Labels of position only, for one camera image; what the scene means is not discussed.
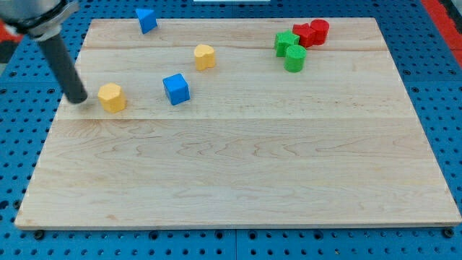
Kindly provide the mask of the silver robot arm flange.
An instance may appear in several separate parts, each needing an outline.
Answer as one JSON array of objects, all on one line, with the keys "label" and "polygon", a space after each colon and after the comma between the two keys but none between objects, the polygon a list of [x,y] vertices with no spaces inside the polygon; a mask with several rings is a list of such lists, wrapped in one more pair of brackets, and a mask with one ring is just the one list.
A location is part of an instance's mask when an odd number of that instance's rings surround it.
[{"label": "silver robot arm flange", "polygon": [[1,0],[1,19],[17,33],[39,41],[58,35],[61,24],[78,11],[78,1]]}]

